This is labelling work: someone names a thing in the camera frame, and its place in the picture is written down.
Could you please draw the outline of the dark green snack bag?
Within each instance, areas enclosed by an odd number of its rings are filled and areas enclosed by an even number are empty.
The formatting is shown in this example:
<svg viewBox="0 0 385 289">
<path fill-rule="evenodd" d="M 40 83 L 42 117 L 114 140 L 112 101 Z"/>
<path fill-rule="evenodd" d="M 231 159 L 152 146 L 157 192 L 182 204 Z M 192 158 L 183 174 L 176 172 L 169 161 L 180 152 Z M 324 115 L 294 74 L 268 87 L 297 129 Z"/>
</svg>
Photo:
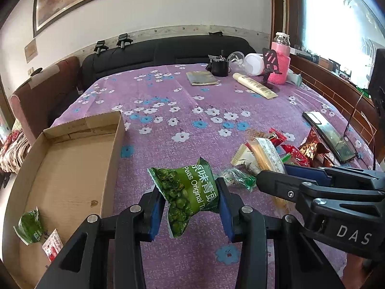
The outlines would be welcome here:
<svg viewBox="0 0 385 289">
<path fill-rule="evenodd" d="M 39 209 L 36 207 L 34 210 L 25 212 L 19 218 L 18 224 L 13 226 L 13 229 L 25 245 L 38 243 L 44 235 Z"/>
</svg>

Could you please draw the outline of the pink sleeved bottle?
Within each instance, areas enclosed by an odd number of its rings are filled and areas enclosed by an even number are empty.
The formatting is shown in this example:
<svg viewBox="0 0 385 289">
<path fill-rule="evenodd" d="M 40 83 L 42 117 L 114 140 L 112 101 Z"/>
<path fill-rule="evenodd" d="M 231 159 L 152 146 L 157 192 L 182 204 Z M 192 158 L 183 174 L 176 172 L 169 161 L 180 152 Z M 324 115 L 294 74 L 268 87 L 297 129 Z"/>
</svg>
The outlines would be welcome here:
<svg viewBox="0 0 385 289">
<path fill-rule="evenodd" d="M 290 36 L 286 33 L 277 32 L 271 43 L 271 49 L 277 54 L 279 74 L 272 73 L 269 82 L 277 85 L 284 85 L 290 65 Z"/>
</svg>

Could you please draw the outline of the black leather sofa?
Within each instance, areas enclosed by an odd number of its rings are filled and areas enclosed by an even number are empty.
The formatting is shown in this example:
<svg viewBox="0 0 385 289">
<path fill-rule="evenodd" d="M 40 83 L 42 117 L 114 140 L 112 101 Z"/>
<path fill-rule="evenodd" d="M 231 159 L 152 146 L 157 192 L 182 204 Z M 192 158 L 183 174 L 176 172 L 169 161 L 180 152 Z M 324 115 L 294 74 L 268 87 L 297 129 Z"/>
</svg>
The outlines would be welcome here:
<svg viewBox="0 0 385 289">
<path fill-rule="evenodd" d="M 102 77 L 151 66 L 208 63 L 209 56 L 233 52 L 254 53 L 255 49 L 241 37 L 193 35 L 146 40 L 88 55 L 79 71 L 82 89 L 91 87 Z"/>
</svg>

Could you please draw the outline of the black phone stand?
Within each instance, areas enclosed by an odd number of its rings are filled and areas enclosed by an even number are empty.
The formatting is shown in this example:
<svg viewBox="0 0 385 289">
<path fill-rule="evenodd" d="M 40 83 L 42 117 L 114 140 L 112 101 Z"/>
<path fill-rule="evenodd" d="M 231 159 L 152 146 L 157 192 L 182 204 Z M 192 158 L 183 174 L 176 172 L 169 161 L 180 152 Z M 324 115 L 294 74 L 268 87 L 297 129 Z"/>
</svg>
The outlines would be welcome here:
<svg viewBox="0 0 385 289">
<path fill-rule="evenodd" d="M 277 58 L 277 52 L 275 50 L 263 48 L 262 57 L 264 61 L 264 76 L 262 84 L 270 90 L 274 90 L 275 86 L 269 83 L 270 74 L 281 74 L 279 70 L 279 63 Z"/>
</svg>

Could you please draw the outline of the cream lotion tube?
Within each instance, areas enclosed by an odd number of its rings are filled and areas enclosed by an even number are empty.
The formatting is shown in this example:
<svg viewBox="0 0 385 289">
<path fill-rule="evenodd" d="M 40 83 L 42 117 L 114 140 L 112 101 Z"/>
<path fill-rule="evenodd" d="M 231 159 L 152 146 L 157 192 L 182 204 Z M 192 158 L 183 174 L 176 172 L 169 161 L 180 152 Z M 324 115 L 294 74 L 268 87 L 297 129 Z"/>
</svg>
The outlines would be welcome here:
<svg viewBox="0 0 385 289">
<path fill-rule="evenodd" d="M 256 80 L 253 80 L 248 76 L 236 72 L 232 75 L 232 77 L 239 84 L 245 86 L 247 89 L 250 89 L 251 91 L 263 96 L 268 100 L 278 97 L 278 95 L 274 93 L 271 89 L 267 88 L 266 86 L 262 85 L 261 83 L 257 82 Z"/>
</svg>

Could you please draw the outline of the patterned blanket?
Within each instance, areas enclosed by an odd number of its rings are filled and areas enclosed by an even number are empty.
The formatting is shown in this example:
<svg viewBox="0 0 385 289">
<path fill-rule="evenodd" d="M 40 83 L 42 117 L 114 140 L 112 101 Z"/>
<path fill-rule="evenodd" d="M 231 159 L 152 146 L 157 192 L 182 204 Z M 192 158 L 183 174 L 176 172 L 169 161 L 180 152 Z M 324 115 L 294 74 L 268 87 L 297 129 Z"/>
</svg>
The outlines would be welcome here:
<svg viewBox="0 0 385 289">
<path fill-rule="evenodd" d="M 1 147 L 1 171 L 17 174 L 30 151 L 28 142 L 19 120 L 15 120 L 11 133 Z"/>
</svg>

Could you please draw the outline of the white red snack packet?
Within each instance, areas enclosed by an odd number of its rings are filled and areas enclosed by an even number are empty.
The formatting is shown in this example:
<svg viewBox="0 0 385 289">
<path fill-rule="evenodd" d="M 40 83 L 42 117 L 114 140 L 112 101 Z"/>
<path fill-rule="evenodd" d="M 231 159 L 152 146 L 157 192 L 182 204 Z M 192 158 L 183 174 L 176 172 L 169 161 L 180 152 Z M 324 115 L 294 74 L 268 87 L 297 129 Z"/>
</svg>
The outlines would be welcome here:
<svg viewBox="0 0 385 289">
<path fill-rule="evenodd" d="M 42 249 L 50 262 L 53 262 L 56 256 L 63 248 L 63 243 L 56 229 L 49 235 L 47 240 L 43 243 Z"/>
</svg>

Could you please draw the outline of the green peas snack bag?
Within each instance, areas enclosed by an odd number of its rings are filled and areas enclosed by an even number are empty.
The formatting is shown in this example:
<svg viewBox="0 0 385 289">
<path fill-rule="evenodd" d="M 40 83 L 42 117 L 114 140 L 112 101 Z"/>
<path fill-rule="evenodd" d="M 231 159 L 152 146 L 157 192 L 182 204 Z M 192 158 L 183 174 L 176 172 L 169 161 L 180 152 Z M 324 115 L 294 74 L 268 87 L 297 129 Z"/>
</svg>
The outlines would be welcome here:
<svg viewBox="0 0 385 289">
<path fill-rule="evenodd" d="M 199 158 L 194 165 L 176 169 L 149 168 L 148 172 L 168 202 L 168 226 L 180 237 L 192 216 L 218 209 L 219 193 L 210 163 Z"/>
</svg>

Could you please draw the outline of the black smartphone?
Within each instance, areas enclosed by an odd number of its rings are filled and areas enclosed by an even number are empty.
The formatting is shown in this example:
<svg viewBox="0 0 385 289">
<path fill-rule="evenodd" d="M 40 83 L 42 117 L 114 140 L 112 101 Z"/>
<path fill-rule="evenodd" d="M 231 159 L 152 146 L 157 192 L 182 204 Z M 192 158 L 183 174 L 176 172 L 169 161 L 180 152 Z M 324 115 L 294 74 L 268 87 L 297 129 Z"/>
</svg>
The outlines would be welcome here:
<svg viewBox="0 0 385 289">
<path fill-rule="evenodd" d="M 320 112 L 304 112 L 302 116 L 315 128 L 340 163 L 347 163 L 356 157 L 345 139 Z"/>
</svg>

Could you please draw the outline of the black pen cup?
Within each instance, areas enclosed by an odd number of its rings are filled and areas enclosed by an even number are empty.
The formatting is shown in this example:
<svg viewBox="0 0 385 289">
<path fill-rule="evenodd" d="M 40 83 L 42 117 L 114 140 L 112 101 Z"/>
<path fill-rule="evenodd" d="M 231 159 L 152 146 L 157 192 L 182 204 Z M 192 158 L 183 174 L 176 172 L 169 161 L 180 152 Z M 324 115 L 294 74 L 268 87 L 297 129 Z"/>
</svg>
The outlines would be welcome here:
<svg viewBox="0 0 385 289">
<path fill-rule="evenodd" d="M 229 74 L 229 61 L 224 54 L 221 50 L 220 55 L 208 55 L 210 61 L 205 69 L 216 77 L 227 77 Z"/>
</svg>

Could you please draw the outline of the clear green candy bag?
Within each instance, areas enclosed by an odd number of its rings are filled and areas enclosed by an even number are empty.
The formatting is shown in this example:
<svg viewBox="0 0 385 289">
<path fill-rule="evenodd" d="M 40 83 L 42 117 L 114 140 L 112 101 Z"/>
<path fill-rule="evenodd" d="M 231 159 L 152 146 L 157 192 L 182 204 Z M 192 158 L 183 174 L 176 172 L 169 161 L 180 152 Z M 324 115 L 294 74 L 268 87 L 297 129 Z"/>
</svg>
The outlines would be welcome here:
<svg viewBox="0 0 385 289">
<path fill-rule="evenodd" d="M 223 178 L 227 187 L 244 187 L 248 191 L 252 191 L 257 186 L 255 176 L 245 173 L 238 168 L 228 168 L 219 174 Z"/>
</svg>

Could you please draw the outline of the red bar snack pack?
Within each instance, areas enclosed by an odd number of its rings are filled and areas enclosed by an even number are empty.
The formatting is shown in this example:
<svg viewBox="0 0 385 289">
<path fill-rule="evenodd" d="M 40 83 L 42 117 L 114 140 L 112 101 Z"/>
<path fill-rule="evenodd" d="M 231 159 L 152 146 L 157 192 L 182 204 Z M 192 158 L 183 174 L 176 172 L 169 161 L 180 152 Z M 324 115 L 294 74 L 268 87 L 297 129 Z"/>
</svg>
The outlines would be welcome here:
<svg viewBox="0 0 385 289">
<path fill-rule="evenodd" d="M 284 134 L 280 131 L 277 131 L 274 128 L 269 129 L 269 137 L 268 139 L 271 141 L 271 143 L 275 146 L 278 147 L 281 145 L 283 142 L 287 141 L 287 137 L 284 136 Z"/>
</svg>

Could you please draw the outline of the red foil snack bag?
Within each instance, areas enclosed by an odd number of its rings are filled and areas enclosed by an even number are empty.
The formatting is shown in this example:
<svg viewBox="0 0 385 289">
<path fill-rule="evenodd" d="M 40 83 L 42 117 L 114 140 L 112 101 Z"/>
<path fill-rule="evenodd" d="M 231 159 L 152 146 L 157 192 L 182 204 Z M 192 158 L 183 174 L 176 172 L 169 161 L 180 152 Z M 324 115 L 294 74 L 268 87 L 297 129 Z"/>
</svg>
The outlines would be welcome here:
<svg viewBox="0 0 385 289">
<path fill-rule="evenodd" d="M 334 165 L 329 156 L 330 150 L 323 144 L 314 127 L 309 131 L 306 140 L 300 145 L 299 150 L 308 159 L 312 168 L 332 167 Z"/>
</svg>

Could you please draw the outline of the beige wafer snack pack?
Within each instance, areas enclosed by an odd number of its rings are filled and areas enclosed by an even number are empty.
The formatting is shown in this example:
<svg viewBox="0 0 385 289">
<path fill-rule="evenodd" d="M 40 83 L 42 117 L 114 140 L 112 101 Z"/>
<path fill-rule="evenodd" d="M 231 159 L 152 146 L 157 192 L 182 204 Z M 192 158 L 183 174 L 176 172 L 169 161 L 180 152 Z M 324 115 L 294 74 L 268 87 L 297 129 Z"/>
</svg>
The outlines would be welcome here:
<svg viewBox="0 0 385 289">
<path fill-rule="evenodd" d="M 272 142 L 267 138 L 255 138 L 248 140 L 245 145 L 254 155 L 261 170 L 274 171 L 286 174 L 284 164 Z"/>
</svg>

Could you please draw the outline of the white round jar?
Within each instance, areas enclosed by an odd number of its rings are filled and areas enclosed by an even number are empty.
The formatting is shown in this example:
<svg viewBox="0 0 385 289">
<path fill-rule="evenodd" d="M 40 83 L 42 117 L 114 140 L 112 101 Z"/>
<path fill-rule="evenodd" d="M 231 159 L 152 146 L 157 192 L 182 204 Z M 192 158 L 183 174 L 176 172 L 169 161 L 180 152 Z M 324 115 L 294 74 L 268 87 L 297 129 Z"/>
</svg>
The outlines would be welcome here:
<svg viewBox="0 0 385 289">
<path fill-rule="evenodd" d="M 249 53 L 245 56 L 245 71 L 248 75 L 259 76 L 264 73 L 264 60 L 258 53 Z"/>
</svg>

